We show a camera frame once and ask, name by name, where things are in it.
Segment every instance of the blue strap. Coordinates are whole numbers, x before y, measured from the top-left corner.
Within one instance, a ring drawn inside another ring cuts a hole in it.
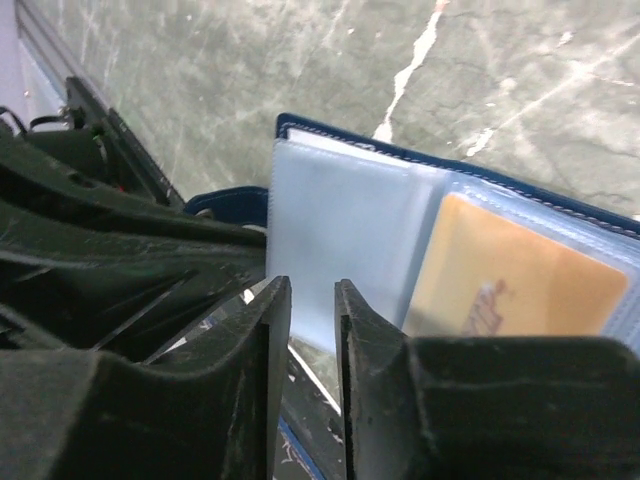
[[[187,202],[184,211],[196,215],[209,209],[220,222],[266,228],[268,208],[268,190],[249,186],[197,195]]]

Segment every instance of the blue wallet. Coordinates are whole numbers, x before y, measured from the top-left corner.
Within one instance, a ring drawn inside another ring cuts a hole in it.
[[[288,113],[273,172],[271,192],[199,195],[186,211],[268,229],[267,275],[292,281],[292,334],[321,349],[334,349],[343,277],[409,334],[603,334],[640,346],[640,223],[630,218]],[[475,266],[483,256],[496,269],[521,265],[522,278],[511,288]]]

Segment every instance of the gray marble surface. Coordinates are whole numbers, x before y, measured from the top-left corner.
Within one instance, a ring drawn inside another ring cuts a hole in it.
[[[640,213],[638,0],[33,1],[187,198],[292,111]]]

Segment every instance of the orange card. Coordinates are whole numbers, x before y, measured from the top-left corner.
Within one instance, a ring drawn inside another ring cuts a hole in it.
[[[596,335],[628,285],[620,270],[449,194],[404,330]]]

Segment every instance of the card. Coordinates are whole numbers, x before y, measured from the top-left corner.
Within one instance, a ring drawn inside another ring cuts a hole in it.
[[[448,194],[404,330],[417,335],[597,335],[625,273]]]

